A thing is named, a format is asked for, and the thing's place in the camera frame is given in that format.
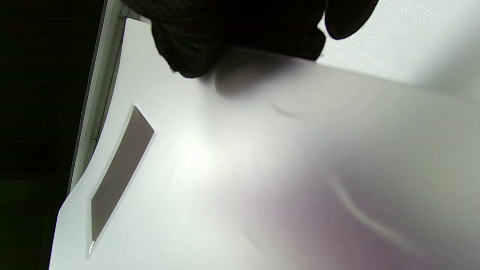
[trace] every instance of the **gloved hand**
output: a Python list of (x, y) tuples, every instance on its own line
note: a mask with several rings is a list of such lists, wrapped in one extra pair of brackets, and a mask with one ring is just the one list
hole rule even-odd
[(378, 0), (123, 0), (152, 21), (158, 52), (186, 78), (208, 72), (228, 46), (316, 60), (325, 24), (334, 39), (367, 21)]

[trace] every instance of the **dark background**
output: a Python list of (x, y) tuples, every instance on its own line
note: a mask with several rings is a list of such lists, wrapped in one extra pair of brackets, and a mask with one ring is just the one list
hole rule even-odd
[(1, 8), (0, 269), (48, 269), (103, 1)]

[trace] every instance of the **finger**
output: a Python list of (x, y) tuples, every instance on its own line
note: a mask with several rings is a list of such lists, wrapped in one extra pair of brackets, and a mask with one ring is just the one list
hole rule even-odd
[(223, 49), (216, 0), (123, 0), (152, 21), (160, 55), (186, 78), (204, 75)]
[(378, 0), (327, 0), (325, 26), (333, 39), (357, 32), (370, 18)]

